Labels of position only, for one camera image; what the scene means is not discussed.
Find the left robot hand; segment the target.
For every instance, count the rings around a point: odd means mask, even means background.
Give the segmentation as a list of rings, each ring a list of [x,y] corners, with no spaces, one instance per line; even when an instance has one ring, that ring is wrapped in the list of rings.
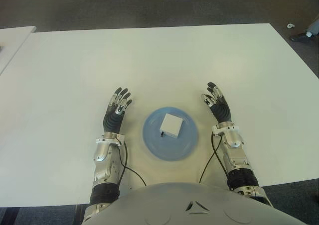
[[[103,119],[104,132],[118,134],[122,125],[125,111],[132,102],[128,89],[117,88],[110,98],[106,113]]]

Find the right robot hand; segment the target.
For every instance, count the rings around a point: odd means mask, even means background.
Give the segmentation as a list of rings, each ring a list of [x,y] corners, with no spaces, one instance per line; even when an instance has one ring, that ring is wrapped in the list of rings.
[[[209,107],[218,123],[231,122],[231,111],[222,91],[213,82],[207,83],[207,90],[211,95],[202,94],[201,98]]]

